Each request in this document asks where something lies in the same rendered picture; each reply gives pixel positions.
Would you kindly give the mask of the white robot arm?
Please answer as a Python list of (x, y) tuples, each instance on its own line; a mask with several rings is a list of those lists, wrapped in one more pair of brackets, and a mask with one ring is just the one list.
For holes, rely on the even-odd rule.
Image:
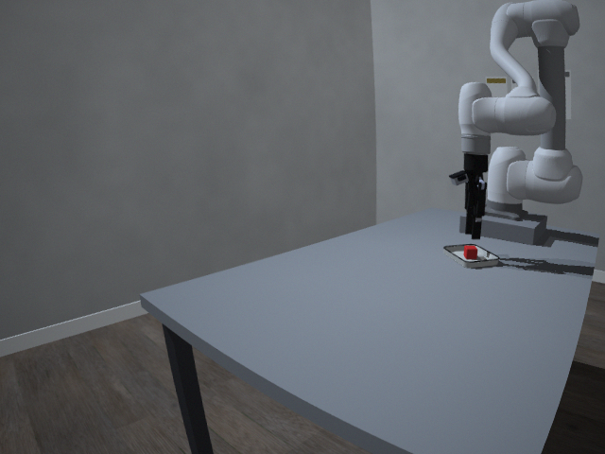
[[(519, 87), (506, 97), (493, 97), (482, 82), (461, 87), (461, 150), (490, 154), (488, 135), (495, 132), (541, 135), (541, 146), (533, 161), (517, 147), (496, 149), (489, 166), (485, 216), (519, 221), (528, 216), (523, 200), (562, 204), (579, 197), (582, 174), (565, 148), (564, 66), (564, 49), (579, 30), (578, 19), (577, 7), (562, 0), (507, 3), (493, 17), (492, 57)], [(538, 48), (540, 94), (532, 76), (508, 51), (522, 37), (531, 37)]]

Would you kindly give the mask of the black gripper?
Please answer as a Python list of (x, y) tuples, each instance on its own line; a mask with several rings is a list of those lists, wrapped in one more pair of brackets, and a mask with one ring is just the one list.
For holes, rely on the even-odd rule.
[(472, 235), (472, 239), (480, 239), (481, 218), (485, 216), (487, 189), (487, 183), (483, 181), (483, 172), (488, 171), (488, 155), (464, 153), (464, 170), (470, 171), (472, 175), (472, 178), (468, 178), (469, 182), (465, 183), (465, 209), (467, 209), (465, 234)]

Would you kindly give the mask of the red block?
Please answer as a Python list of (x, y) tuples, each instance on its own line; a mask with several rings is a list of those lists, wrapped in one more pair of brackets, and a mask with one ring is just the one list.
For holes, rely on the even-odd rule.
[(477, 258), (476, 246), (464, 246), (464, 257), (466, 259), (476, 259)]

